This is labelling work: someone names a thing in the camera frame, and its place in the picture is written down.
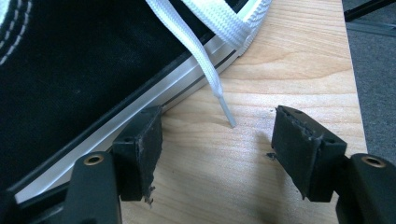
shoelace aglet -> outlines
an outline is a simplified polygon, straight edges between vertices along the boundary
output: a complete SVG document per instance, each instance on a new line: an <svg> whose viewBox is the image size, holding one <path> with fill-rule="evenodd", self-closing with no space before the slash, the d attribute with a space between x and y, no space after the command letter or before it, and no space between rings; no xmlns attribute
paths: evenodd
<svg viewBox="0 0 396 224"><path fill-rule="evenodd" d="M235 119L233 118L233 114L231 114L230 109L228 108L227 104L224 101L224 98L222 96L219 97L220 105L221 108L224 111L225 117L227 117L228 121L230 122L231 128L234 128L236 126Z"/></svg>

wood grain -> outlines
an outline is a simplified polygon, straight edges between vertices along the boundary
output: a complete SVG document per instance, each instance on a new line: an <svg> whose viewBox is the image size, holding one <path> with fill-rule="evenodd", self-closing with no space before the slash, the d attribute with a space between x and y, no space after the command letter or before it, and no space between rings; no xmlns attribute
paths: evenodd
<svg viewBox="0 0 396 224"><path fill-rule="evenodd" d="M122 203L124 223L337 223L303 201L272 152L274 108L303 110L365 152L340 0L274 0L249 50L222 75L238 126L205 86L163 115L154 204Z"/></svg>

white stitching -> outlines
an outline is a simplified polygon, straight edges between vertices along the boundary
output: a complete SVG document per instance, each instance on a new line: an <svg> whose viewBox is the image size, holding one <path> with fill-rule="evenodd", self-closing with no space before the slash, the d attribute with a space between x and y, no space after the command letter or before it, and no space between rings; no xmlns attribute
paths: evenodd
<svg viewBox="0 0 396 224"><path fill-rule="evenodd" d="M21 0L18 1L18 8L15 9L15 13L14 13L14 20L11 22L11 24L9 25L8 31L6 33L6 37L4 40L2 40L0 42L0 49L4 46L5 41L7 41L9 39L9 35L12 32L12 30L14 29L14 23L17 20L18 16L19 16L19 10L21 10ZM30 10L32 9L32 0L29 0L27 2L27 8L26 8L26 12L24 13L24 20L23 20L23 25L21 27L20 33L17 35L17 39L15 40L15 42L9 47L9 50L7 51L6 55L3 56L3 58L1 58L0 60L0 65L3 65L3 63L6 62L7 58L9 57L9 55L11 55L11 53L14 51L14 49L20 44L22 36L26 30L26 26L29 22L29 13Z"/></svg>

gray carpet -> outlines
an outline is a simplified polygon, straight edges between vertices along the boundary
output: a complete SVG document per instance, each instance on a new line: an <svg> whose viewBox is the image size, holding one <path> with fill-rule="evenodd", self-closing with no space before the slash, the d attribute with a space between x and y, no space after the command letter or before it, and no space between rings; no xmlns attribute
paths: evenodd
<svg viewBox="0 0 396 224"><path fill-rule="evenodd" d="M367 0L343 0L344 10ZM396 3L361 19L396 24ZM347 30L369 153L396 164L396 37Z"/></svg>

wooden board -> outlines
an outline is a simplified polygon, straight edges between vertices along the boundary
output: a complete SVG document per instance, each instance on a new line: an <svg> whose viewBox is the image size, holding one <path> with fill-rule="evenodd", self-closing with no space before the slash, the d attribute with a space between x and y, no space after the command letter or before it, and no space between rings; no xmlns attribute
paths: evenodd
<svg viewBox="0 0 396 224"><path fill-rule="evenodd" d="M303 110L365 152L340 0L274 0L249 50L222 75L231 129L205 86L163 115L154 203L121 203L124 223L337 223L303 201L270 140L275 107Z"/></svg>

